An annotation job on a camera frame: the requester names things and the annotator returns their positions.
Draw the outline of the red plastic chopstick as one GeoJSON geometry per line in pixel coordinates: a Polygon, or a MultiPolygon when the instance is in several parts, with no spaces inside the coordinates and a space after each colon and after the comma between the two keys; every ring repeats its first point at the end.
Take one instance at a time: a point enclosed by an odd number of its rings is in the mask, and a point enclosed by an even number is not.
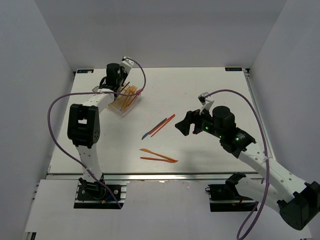
{"type": "Polygon", "coordinates": [[[165,125],[167,125],[176,115],[173,114],[172,116],[170,116],[167,120],[164,121],[164,123],[162,123],[160,126],[156,127],[155,130],[152,130],[150,132],[150,136],[153,137],[157,132],[159,132],[165,125]]]}

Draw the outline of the red plastic fork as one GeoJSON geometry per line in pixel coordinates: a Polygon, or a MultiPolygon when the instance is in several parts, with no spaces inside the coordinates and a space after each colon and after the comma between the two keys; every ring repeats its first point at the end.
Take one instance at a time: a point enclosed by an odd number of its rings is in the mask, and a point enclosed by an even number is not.
{"type": "Polygon", "coordinates": [[[133,97],[133,99],[129,102],[129,104],[128,104],[126,107],[127,107],[127,108],[130,107],[130,106],[135,102],[135,100],[141,95],[142,92],[143,92],[143,89],[142,89],[142,88],[139,89],[139,90],[136,92],[136,94],[135,94],[135,96],[133,97]]]}

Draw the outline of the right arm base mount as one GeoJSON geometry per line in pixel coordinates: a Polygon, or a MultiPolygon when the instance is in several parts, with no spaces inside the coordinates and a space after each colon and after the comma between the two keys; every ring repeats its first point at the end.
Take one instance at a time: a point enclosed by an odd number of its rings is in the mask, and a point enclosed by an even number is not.
{"type": "Polygon", "coordinates": [[[244,173],[235,172],[224,184],[209,184],[205,188],[212,213],[250,212],[254,209],[256,202],[240,195],[236,190],[236,185],[242,178],[246,178],[244,173]]]}

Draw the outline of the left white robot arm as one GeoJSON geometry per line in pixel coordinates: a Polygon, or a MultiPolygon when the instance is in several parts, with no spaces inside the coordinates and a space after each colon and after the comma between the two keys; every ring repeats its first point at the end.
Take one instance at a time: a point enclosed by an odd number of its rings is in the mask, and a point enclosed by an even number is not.
{"type": "Polygon", "coordinates": [[[82,185],[90,185],[88,193],[99,200],[105,196],[106,187],[97,181],[104,181],[104,175],[99,165],[97,142],[100,138],[100,113],[117,98],[125,81],[125,68],[118,63],[106,66],[106,76],[100,81],[98,89],[112,93],[97,93],[87,101],[73,103],[69,108],[67,137],[78,151],[80,162],[84,164],[82,185]]]}

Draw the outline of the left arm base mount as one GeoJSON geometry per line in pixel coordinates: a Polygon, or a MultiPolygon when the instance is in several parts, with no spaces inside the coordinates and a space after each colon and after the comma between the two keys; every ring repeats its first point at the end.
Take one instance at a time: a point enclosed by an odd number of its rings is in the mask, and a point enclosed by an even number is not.
{"type": "Polygon", "coordinates": [[[88,182],[82,177],[78,179],[78,187],[76,190],[74,209],[90,209],[90,210],[119,210],[119,206],[124,205],[125,197],[122,196],[125,187],[120,184],[107,184],[112,194],[97,182],[88,182]]]}

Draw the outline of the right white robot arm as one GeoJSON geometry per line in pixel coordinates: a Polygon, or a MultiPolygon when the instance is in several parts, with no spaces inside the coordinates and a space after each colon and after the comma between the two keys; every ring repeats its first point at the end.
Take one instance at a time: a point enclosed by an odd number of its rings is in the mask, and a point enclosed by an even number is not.
{"type": "Polygon", "coordinates": [[[249,165],[270,186],[266,205],[279,213],[293,229],[301,231],[320,212],[320,185],[308,183],[295,176],[277,161],[268,160],[256,140],[236,126],[235,115],[226,106],[188,111],[175,127],[188,136],[191,125],[193,134],[206,132],[219,138],[222,148],[235,158],[249,165]]]}

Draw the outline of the orange plastic fork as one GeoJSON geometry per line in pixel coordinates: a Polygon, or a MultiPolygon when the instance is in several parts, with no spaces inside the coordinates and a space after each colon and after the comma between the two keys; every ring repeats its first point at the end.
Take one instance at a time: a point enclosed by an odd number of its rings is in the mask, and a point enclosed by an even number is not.
{"type": "Polygon", "coordinates": [[[131,100],[131,97],[132,97],[132,95],[135,94],[136,91],[137,91],[137,87],[136,87],[135,85],[130,86],[130,87],[126,90],[125,94],[126,94],[127,96],[125,97],[124,102],[123,102],[123,104],[122,104],[122,106],[121,106],[121,110],[122,110],[122,111],[124,111],[125,108],[129,105],[129,102],[130,102],[130,100],[131,100]]]}

